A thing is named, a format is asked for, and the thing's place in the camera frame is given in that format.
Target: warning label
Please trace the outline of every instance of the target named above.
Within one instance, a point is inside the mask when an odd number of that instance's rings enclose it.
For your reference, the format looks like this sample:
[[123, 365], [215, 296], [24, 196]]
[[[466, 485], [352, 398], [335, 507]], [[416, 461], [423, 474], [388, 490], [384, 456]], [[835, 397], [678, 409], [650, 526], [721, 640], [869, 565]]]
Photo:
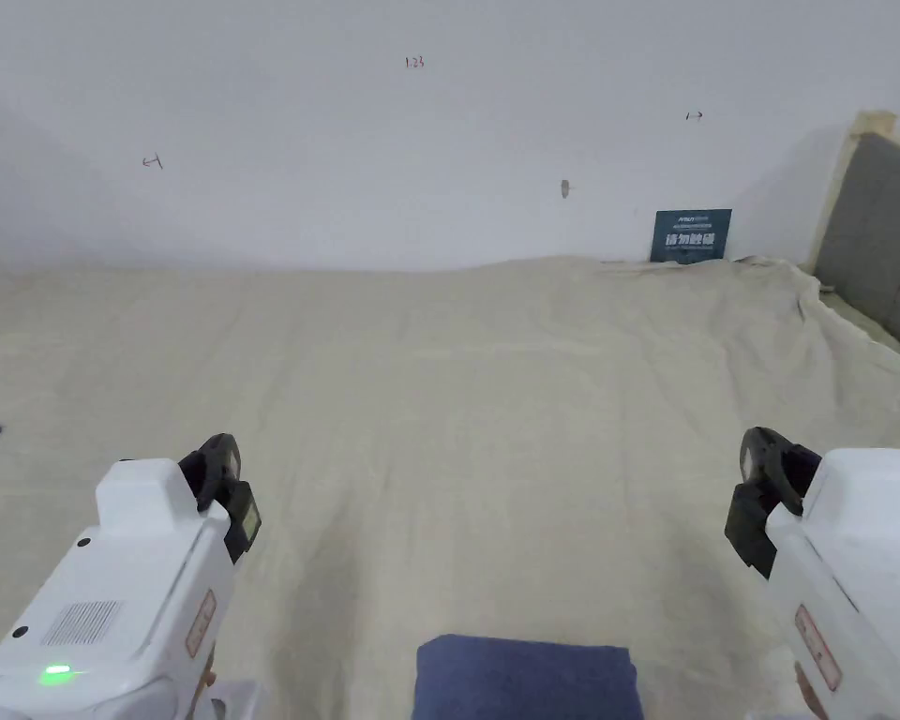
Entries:
[[823, 636], [817, 630], [817, 625], [813, 622], [813, 618], [805, 606], [801, 605], [797, 610], [795, 623], [803, 642], [806, 643], [807, 650], [813, 655], [819, 674], [823, 676], [823, 681], [827, 687], [831, 688], [831, 692], [835, 691], [840, 687], [844, 673], [833, 658], [831, 648], [828, 648], [826, 642], [823, 641]]
[[213, 591], [207, 591], [207, 595], [203, 597], [201, 608], [197, 610], [197, 617], [194, 618], [194, 624], [189, 627], [187, 633], [187, 652], [189, 656], [196, 657], [197, 651], [201, 648], [203, 637], [207, 634], [207, 628], [213, 619], [213, 613], [217, 611], [217, 598], [213, 595]]

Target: beige bed sheet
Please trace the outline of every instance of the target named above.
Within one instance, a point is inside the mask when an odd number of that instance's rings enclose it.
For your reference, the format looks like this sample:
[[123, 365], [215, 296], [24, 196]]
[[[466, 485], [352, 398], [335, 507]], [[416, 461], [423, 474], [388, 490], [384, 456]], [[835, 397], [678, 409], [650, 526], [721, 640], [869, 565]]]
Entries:
[[649, 720], [800, 708], [723, 535], [743, 431], [900, 446], [900, 355], [791, 265], [0, 284], [0, 638], [125, 457], [233, 433], [262, 530], [217, 645], [267, 716], [409, 717], [442, 633], [631, 648]]

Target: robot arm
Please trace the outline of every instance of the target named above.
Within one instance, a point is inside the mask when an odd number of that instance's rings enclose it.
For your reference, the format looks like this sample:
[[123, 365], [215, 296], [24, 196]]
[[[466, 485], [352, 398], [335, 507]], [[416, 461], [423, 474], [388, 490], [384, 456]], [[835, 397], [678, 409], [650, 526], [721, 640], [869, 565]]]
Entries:
[[725, 533], [831, 720], [900, 720], [900, 450], [743, 436]]
[[[179, 464], [114, 464], [97, 512], [0, 644], [0, 720], [191, 711], [260, 529], [236, 441], [217, 435]], [[237, 684], [229, 698], [247, 717], [259, 688]], [[195, 716], [212, 716], [213, 699], [201, 697]]]

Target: blue towel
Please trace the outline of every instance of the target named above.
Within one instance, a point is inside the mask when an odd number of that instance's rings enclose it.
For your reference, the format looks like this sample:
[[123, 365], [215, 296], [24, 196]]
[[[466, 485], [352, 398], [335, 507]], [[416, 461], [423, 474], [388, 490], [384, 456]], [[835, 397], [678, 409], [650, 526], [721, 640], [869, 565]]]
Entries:
[[445, 635], [416, 651], [412, 720], [643, 720], [619, 647]]

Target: gray upholstered headboard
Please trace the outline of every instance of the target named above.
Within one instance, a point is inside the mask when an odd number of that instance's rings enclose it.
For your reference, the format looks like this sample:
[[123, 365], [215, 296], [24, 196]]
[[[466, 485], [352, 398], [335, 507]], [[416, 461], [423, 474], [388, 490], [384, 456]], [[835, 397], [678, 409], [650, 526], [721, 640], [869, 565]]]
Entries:
[[814, 274], [900, 341], [900, 144], [854, 138]]

